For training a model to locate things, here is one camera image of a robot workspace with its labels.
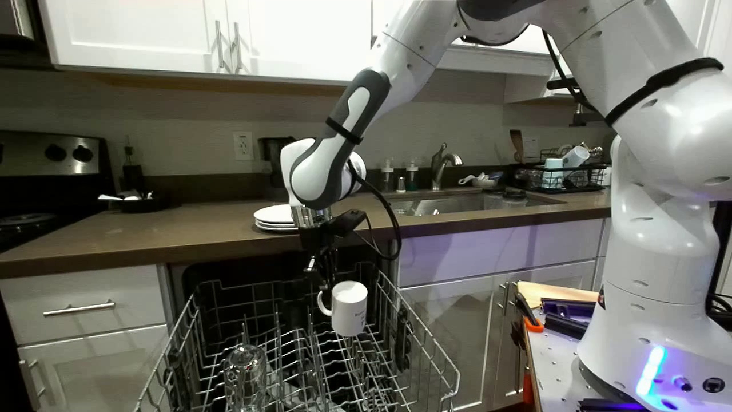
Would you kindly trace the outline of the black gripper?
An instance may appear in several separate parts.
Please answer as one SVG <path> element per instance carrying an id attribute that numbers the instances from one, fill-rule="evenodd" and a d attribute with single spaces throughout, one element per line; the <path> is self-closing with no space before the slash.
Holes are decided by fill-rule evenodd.
<path id="1" fill-rule="evenodd" d="M 347 237 L 367 220 L 365 210 L 345 210 L 336 217 L 322 217 L 311 226 L 299 226 L 299 243 L 311 266 L 326 262 L 339 237 Z"/>

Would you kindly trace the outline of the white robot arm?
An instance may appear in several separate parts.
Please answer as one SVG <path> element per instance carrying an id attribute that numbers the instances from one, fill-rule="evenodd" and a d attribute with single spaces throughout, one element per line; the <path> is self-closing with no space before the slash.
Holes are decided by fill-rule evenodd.
<path id="1" fill-rule="evenodd" d="M 320 226 L 352 192 L 369 126 L 408 102 L 456 38 L 509 43 L 530 24 L 616 131 L 612 233 L 581 366 L 649 412 L 732 412 L 732 333 L 708 313 L 715 206 L 732 196 L 732 78 L 667 0 L 402 0 L 326 133 L 282 151 L 298 229 Z"/>

